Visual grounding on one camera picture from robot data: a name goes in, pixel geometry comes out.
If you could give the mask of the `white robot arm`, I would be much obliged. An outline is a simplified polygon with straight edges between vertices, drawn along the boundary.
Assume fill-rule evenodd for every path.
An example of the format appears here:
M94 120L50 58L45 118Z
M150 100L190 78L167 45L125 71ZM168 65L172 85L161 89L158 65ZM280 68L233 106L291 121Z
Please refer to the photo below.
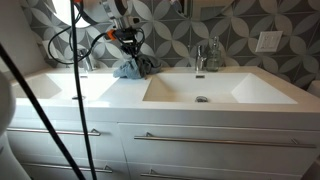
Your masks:
M123 48L140 50L144 32L134 28L140 19L130 14L128 0L83 0L82 8L83 17L89 23L114 23L114 27L105 33L107 40L118 40Z

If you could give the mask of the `black gripper orange band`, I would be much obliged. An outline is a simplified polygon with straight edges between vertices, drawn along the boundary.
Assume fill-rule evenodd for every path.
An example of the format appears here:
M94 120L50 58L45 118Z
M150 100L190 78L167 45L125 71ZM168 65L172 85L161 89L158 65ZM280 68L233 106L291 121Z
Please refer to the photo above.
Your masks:
M118 40L121 48L139 50L144 43L145 35L141 28L111 29L105 33L106 40Z

